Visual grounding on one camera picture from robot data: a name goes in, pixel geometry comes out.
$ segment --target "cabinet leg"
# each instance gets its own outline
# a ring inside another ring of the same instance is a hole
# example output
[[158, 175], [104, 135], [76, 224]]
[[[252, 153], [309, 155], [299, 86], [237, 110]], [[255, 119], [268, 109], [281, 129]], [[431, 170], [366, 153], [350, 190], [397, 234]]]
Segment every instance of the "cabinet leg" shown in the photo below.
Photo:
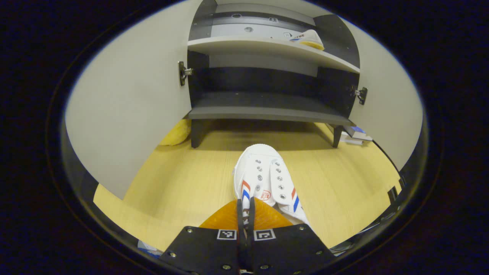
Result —
[[203, 119], [192, 119], [190, 132], [190, 140], [192, 148], [197, 148], [202, 142], [202, 136], [204, 131]]
[[343, 126], [335, 125], [333, 132], [333, 148], [338, 148], [339, 140], [341, 138], [341, 132], [343, 131]]

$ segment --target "cabinet shelf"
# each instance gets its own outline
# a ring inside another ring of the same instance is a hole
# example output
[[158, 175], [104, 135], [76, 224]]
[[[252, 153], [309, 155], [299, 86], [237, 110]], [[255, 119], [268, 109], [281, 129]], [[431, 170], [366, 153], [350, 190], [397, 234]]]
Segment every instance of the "cabinet shelf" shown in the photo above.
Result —
[[205, 92], [189, 119], [266, 119], [353, 125], [336, 110], [315, 99], [263, 92]]
[[188, 49], [203, 54], [246, 53], [283, 56], [320, 67], [360, 73], [360, 69], [325, 51], [286, 40], [250, 36], [218, 36], [191, 40]]

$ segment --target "door hinge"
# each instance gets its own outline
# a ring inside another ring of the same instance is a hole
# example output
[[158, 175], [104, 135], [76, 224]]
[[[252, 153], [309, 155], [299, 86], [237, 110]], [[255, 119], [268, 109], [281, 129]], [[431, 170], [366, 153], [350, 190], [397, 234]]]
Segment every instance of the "door hinge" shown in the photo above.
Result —
[[185, 78], [187, 78], [188, 75], [192, 75], [194, 73], [194, 69], [191, 68], [185, 68], [183, 65], [183, 61], [178, 62], [178, 75], [180, 78], [180, 86], [185, 85]]
[[367, 99], [368, 89], [363, 87], [361, 90], [357, 90], [355, 87], [352, 87], [352, 90], [355, 92], [355, 95], [358, 96], [360, 104], [364, 105], [365, 100]]

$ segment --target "stack of books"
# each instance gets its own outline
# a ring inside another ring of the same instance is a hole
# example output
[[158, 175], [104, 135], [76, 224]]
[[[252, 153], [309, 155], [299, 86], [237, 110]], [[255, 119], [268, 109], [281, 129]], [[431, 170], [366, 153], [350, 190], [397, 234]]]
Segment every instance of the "stack of books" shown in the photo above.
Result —
[[[334, 132], [331, 125], [327, 124], [327, 126], [331, 132]], [[345, 131], [341, 132], [340, 138], [340, 141], [342, 142], [362, 145], [364, 142], [372, 141], [372, 138], [369, 137], [360, 127], [344, 126], [343, 128], [345, 128]]]

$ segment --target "white sneaker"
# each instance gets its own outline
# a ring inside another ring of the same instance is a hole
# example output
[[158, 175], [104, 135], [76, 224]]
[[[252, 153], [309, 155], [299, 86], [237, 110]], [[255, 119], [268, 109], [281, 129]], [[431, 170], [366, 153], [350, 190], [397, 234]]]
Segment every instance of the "white sneaker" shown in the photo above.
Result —
[[319, 35], [317, 35], [317, 32], [312, 29], [299, 34], [298, 36], [290, 39], [290, 41], [299, 42], [300, 44], [311, 46], [318, 50], [324, 50], [323, 42], [319, 38]]
[[275, 149], [265, 144], [249, 146], [238, 159], [233, 174], [235, 195], [243, 204], [244, 225], [248, 224], [250, 199], [256, 197], [269, 206], [277, 204], [293, 224], [311, 226], [284, 160]]

